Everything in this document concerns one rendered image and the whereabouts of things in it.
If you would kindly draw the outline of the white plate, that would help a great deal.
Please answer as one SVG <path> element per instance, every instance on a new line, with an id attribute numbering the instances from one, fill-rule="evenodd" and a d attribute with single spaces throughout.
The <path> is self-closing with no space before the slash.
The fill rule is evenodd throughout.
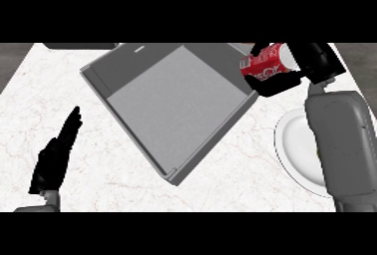
<path id="1" fill-rule="evenodd" d="M 281 166 L 295 182 L 313 194 L 330 198 L 305 109 L 290 111 L 277 122 L 274 147 Z"/>

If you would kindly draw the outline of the grey open box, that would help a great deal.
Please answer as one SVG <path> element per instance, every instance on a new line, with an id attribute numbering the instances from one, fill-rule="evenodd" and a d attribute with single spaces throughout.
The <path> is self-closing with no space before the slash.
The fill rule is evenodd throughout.
<path id="1" fill-rule="evenodd" d="M 237 43 L 126 43 L 82 76 L 162 178 L 179 185 L 250 109 L 258 93 Z"/>

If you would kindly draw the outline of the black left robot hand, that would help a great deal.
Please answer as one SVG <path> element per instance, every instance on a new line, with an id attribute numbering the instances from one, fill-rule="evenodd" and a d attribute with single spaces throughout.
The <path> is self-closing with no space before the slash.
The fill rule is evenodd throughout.
<path id="1" fill-rule="evenodd" d="M 60 135 L 54 137 L 39 153 L 39 160 L 33 172 L 30 194 L 61 188 L 70 162 L 70 154 L 83 125 L 80 108 L 75 107 Z"/>

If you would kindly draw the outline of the red soda can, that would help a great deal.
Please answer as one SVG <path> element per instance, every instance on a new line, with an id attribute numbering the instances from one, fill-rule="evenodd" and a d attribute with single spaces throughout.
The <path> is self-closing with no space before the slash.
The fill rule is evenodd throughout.
<path id="1" fill-rule="evenodd" d="M 296 69 L 298 63 L 286 43 L 270 45 L 258 56 L 247 55 L 240 61 L 242 74 L 255 76 L 261 81 Z"/>

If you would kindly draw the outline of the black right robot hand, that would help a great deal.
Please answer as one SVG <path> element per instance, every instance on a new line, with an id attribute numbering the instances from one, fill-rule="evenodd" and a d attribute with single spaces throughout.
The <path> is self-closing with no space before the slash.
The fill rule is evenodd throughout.
<path id="1" fill-rule="evenodd" d="M 280 73 L 265 81 L 255 76 L 245 76 L 250 87 L 264 97 L 273 97 L 301 85 L 307 77 L 314 85 L 342 75 L 347 70 L 335 51 L 327 43 L 286 43 L 298 63 L 298 69 Z M 258 56 L 261 51 L 273 44 L 256 43 L 250 55 Z"/>

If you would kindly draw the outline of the dark grey flat object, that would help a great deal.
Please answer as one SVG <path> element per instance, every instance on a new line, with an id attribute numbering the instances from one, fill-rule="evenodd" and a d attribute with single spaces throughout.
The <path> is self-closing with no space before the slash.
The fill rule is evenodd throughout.
<path id="1" fill-rule="evenodd" d="M 54 50 L 113 50 L 120 43 L 43 43 Z"/>

